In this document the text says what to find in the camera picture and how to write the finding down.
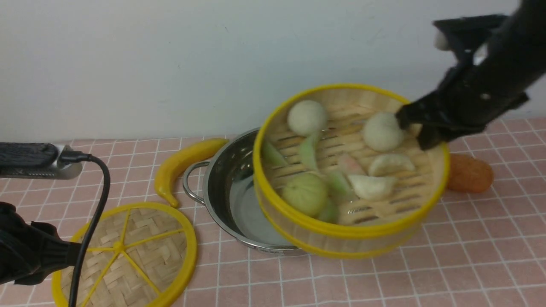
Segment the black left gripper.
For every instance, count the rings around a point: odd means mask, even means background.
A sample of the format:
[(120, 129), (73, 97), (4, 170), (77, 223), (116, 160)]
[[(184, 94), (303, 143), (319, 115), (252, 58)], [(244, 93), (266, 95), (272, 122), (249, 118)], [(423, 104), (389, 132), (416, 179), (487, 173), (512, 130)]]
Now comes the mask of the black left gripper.
[(0, 204), (0, 283), (42, 283), (53, 272), (74, 266), (81, 244), (62, 240), (46, 222), (27, 224), (10, 203)]

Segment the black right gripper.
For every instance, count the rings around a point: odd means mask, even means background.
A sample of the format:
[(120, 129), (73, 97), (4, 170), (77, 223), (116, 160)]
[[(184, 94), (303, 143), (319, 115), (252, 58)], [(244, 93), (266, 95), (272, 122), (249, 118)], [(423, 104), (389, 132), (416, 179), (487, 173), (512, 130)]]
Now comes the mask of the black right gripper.
[(527, 88), (545, 74), (545, 2), (523, 0), (474, 54), (450, 68), (438, 87), (401, 107), (395, 117), (417, 134), (423, 151), (480, 133), (529, 99)]

